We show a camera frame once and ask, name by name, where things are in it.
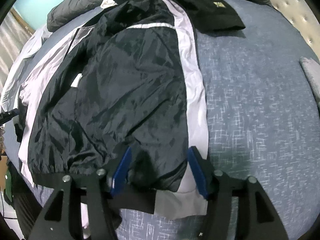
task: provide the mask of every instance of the window curtain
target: window curtain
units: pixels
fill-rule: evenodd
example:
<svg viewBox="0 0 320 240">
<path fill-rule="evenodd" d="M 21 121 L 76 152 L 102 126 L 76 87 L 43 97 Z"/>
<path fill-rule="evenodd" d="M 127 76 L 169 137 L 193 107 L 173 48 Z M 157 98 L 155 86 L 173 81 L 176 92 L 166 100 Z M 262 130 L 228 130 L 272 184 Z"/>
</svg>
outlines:
<svg viewBox="0 0 320 240">
<path fill-rule="evenodd" d="M 0 25 L 0 94 L 13 62 L 31 35 L 19 24 L 11 12 Z"/>
</svg>

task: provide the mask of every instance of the upholstered headboard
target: upholstered headboard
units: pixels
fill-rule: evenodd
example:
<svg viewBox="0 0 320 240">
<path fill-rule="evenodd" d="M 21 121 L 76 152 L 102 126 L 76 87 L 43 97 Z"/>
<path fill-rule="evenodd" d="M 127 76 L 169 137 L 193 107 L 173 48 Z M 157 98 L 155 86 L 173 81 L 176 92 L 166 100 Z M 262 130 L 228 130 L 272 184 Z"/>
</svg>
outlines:
<svg viewBox="0 0 320 240">
<path fill-rule="evenodd" d="M 306 1 L 271 0 L 271 2 L 300 31 L 320 59 L 320 24 Z"/>
</svg>

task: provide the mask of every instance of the green object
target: green object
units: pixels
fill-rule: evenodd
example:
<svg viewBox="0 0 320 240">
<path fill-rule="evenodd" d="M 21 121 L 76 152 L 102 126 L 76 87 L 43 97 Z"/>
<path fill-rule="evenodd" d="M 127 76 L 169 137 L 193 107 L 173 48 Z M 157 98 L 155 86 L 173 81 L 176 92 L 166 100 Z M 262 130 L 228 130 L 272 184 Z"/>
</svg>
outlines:
<svg viewBox="0 0 320 240">
<path fill-rule="evenodd" d="M 8 199 L 12 203 L 12 177 L 9 170 L 7 170 L 7 173 L 5 175 L 5 194 L 7 195 Z"/>
</svg>

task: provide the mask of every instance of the bed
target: bed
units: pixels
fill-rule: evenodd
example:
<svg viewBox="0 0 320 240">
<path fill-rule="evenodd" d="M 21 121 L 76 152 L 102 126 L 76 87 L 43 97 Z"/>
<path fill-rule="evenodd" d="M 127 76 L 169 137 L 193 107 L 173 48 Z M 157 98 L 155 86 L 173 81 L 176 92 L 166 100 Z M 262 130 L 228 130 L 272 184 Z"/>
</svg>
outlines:
<svg viewBox="0 0 320 240">
<path fill-rule="evenodd" d="M 207 98 L 210 159 L 230 176 L 257 177 L 289 238 L 298 239 L 320 213 L 315 201 L 320 199 L 320 119 L 299 64 L 300 57 L 318 62 L 320 25 L 305 0 L 271 0 L 279 12 L 247 0 L 224 1 L 237 11 L 246 28 L 196 33 Z M 55 31 L 19 82 L 64 33 L 99 12 L 100 7 L 86 12 Z M 13 122 L 6 124 L 5 131 L 7 155 L 19 167 Z M 52 190 L 36 186 L 33 192 L 44 205 Z M 228 239 L 235 236 L 236 199 L 233 205 Z M 168 220 L 137 211 L 121 212 L 119 239 L 195 239 L 193 228 L 202 221 L 200 216 Z"/>
</svg>

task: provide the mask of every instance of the cardboard box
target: cardboard box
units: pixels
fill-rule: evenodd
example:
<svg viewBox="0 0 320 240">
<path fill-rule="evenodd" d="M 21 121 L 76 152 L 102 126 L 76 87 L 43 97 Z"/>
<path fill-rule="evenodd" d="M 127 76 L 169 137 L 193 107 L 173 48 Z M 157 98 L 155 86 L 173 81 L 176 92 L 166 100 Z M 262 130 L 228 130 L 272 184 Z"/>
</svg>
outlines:
<svg viewBox="0 0 320 240">
<path fill-rule="evenodd" d="M 3 191 L 5 189 L 5 174 L 7 173 L 7 157 L 1 156 L 0 161 L 0 187 Z"/>
</svg>

